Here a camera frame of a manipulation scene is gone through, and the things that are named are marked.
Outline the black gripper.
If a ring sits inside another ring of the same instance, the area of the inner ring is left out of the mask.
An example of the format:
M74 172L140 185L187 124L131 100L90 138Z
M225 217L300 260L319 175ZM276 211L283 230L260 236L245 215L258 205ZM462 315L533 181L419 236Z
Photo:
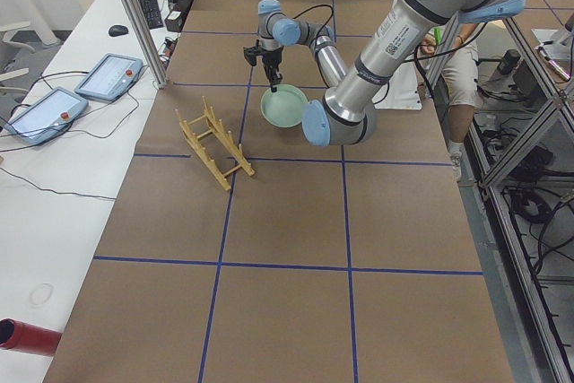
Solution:
M265 76L270 80L270 90L272 93L275 93L283 80L283 76L280 72L280 64L283 60L283 48L277 48L274 50L262 48L261 57L264 65Z

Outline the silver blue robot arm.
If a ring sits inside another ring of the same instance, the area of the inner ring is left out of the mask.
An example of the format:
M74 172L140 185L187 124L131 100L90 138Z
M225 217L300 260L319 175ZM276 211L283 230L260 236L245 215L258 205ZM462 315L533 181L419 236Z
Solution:
M267 79L275 87L282 80L283 48L309 47L328 88L321 100L311 101L304 109L304 135L316 146L352 145L372 135L377 124L373 97L429 30L452 17L460 23L508 18L525 6L526 0L396 0L353 65L346 66L326 26L289 18L278 1L262 0L257 42L243 52L250 65L263 62Z

